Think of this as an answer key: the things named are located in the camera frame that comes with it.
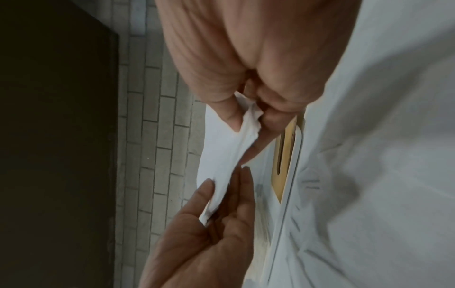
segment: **human hand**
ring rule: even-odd
[[[252,159],[318,99],[349,41],[361,0],[156,0],[169,51],[190,89],[233,130],[248,79],[264,110]]]
[[[215,186],[206,180],[149,256],[140,288],[240,288],[253,259],[255,198],[250,169],[237,167],[207,227],[199,221]]]

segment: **palm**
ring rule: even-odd
[[[140,287],[242,285],[253,257],[254,231],[253,183],[251,175],[245,185],[243,179],[236,169],[227,195],[207,227],[198,216],[213,193],[213,184],[206,181],[201,185],[166,229],[147,262]]]

